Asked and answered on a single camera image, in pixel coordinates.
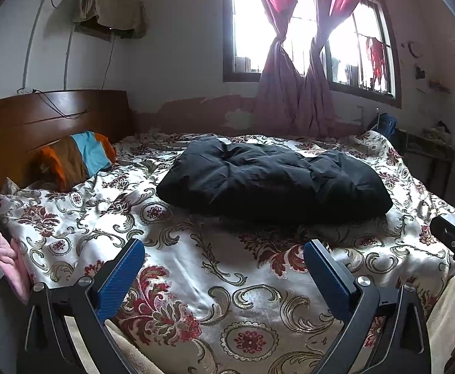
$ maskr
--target beige blanket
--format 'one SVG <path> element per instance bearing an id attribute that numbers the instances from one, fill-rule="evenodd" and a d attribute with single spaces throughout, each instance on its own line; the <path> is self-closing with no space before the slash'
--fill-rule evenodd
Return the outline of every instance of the beige blanket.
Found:
<path id="1" fill-rule="evenodd" d="M 455 347 L 455 278 L 451 279 L 427 322 L 432 373 L 443 374 Z"/>
<path id="2" fill-rule="evenodd" d="M 113 322 L 108 320 L 105 323 L 109 333 L 111 333 L 114 341 L 117 343 L 118 348 L 139 374 L 163 374 L 157 366 L 155 366 L 145 355 L 143 355 L 127 340 L 124 334 Z M 66 317 L 66 325 L 70 332 L 73 345 L 77 350 L 78 356 L 82 361 L 87 374 L 99 374 L 99 370 L 89 355 L 89 351 L 85 346 L 82 336 L 80 335 L 75 319 L 72 317 Z"/>

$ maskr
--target metal screw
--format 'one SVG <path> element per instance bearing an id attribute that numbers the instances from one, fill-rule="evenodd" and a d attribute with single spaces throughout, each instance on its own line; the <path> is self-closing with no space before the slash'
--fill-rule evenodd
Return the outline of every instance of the metal screw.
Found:
<path id="1" fill-rule="evenodd" d="M 45 284 L 44 283 L 37 283 L 33 286 L 33 290 L 35 292 L 40 292 L 42 291 L 43 289 L 45 288 Z"/>
<path id="2" fill-rule="evenodd" d="M 371 280 L 368 277 L 361 276 L 357 279 L 357 283 L 361 287 L 368 287 L 371 284 Z"/>
<path id="3" fill-rule="evenodd" d="M 92 282 L 92 278 L 90 277 L 82 277 L 78 280 L 78 285 L 80 287 L 88 287 Z"/>
<path id="4" fill-rule="evenodd" d="M 415 292 L 416 291 L 416 288 L 414 287 L 414 285 L 410 284 L 410 283 L 405 283 L 404 284 L 404 288 L 408 292 Z"/>

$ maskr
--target blue gripper pad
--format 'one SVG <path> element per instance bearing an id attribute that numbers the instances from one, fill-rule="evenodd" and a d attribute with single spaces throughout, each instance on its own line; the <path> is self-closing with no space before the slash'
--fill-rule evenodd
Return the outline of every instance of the blue gripper pad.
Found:
<path id="1" fill-rule="evenodd" d="M 333 316 L 348 323 L 358 293 L 354 276 L 345 271 L 346 267 L 341 267 L 318 240 L 304 246 L 304 261 Z"/>
<path id="2" fill-rule="evenodd" d="M 104 322 L 117 314 L 128 289 L 143 266 L 143 261 L 144 245 L 140 240 L 136 240 L 117 262 L 97 293 L 96 315 L 99 321 Z"/>

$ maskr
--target wooden headboard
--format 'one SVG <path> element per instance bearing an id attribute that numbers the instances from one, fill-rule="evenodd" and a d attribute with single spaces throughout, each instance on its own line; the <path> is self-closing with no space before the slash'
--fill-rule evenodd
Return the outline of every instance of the wooden headboard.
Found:
<path id="1" fill-rule="evenodd" d="M 59 114 L 53 104 L 70 118 Z M 133 135 L 127 93 L 77 90 L 0 99 L 0 189 L 6 177 L 20 187 L 34 182 L 38 173 L 33 163 L 39 149 L 84 131 L 101 133 L 111 143 Z"/>

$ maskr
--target floral bedspread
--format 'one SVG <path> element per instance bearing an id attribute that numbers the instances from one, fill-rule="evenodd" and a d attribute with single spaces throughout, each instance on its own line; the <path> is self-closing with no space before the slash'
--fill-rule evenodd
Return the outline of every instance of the floral bedspread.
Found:
<path id="1" fill-rule="evenodd" d="M 303 244 L 316 237 L 355 276 L 378 286 L 413 283 L 429 314 L 455 273 L 429 223 L 455 209 L 411 176 L 384 137 L 367 132 L 333 143 L 219 137 L 304 156 L 346 152 L 380 175 L 394 202 L 385 217 L 366 223 L 284 229 L 191 215 L 156 196 L 156 185 L 199 137 L 126 138 L 117 144 L 119 165 L 66 194 L 10 183 L 0 215 L 32 280 L 71 285 L 93 276 L 130 238 L 142 240 L 146 262 L 117 320 L 166 374 L 307 374 L 341 329 L 303 261 Z M 371 350 L 379 327 L 375 320 L 361 354 Z"/>

